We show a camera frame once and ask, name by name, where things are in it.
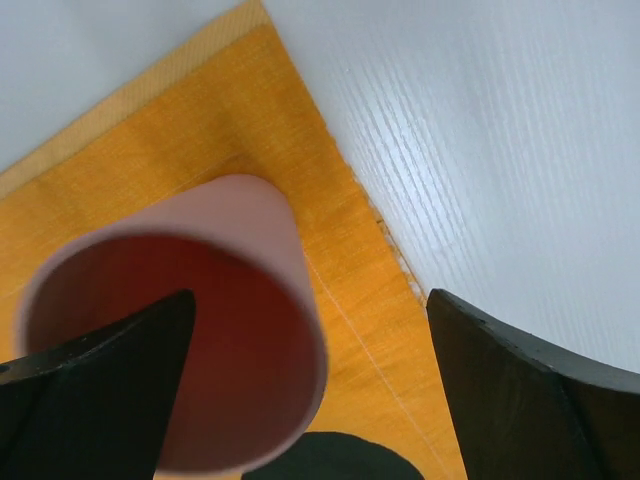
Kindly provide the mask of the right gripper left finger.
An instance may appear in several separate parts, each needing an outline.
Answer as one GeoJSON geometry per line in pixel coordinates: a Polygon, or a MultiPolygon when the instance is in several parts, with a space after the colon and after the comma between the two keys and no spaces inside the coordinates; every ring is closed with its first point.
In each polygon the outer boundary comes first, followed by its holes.
{"type": "Polygon", "coordinates": [[[3,363],[2,478],[153,478],[194,324],[182,290],[3,363]]]}

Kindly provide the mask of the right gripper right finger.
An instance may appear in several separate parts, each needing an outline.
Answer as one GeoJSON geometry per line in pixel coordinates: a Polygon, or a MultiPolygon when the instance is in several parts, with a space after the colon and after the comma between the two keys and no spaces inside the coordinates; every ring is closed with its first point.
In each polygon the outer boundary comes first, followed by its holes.
{"type": "Polygon", "coordinates": [[[429,329],[470,479],[636,479],[639,376],[434,289],[429,329]]]}

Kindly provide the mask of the pink plastic cup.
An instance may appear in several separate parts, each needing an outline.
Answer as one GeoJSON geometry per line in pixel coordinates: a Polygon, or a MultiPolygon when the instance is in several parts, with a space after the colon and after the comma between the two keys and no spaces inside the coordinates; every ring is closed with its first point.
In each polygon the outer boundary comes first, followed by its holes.
{"type": "Polygon", "coordinates": [[[45,350],[182,289],[195,325],[159,470],[264,465],[311,423],[328,368],[293,211],[264,179],[216,178],[59,249],[25,289],[16,347],[45,350]]]}

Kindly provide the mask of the orange cartoon placemat cloth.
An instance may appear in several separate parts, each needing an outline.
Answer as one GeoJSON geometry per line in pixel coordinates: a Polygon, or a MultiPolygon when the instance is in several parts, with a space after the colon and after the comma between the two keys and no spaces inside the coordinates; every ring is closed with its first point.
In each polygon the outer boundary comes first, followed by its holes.
{"type": "Polygon", "coordinates": [[[427,479],[464,478],[425,297],[256,1],[2,174],[2,359],[24,285],[55,250],[228,173],[272,181],[295,211],[330,354],[313,428],[382,444],[427,479]]]}

